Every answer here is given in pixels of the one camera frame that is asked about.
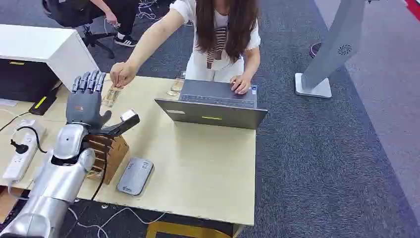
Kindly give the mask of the person's right hand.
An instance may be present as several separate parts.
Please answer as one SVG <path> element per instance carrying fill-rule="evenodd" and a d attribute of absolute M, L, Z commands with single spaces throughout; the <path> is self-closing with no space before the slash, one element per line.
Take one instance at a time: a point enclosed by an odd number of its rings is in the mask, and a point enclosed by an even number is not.
<path fill-rule="evenodd" d="M 112 86 L 123 88 L 129 84 L 138 72 L 138 67 L 129 62 L 118 62 L 110 70 Z"/>

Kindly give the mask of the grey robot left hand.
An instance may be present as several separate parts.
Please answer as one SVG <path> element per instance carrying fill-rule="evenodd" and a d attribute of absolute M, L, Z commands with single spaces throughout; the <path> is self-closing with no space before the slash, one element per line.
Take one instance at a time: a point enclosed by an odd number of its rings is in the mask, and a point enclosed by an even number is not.
<path fill-rule="evenodd" d="M 111 111 L 100 114 L 105 77 L 105 72 L 94 70 L 75 78 L 67 99 L 67 124 L 81 123 L 93 129 L 101 129 L 109 121 Z"/>

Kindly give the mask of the person's left hand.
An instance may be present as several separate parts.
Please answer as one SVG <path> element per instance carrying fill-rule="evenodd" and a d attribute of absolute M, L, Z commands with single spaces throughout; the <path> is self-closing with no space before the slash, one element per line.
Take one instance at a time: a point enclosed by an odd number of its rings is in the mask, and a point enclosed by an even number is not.
<path fill-rule="evenodd" d="M 231 91 L 238 95 L 244 95 L 248 92 L 251 86 L 252 78 L 242 74 L 236 75 L 230 79 Z"/>

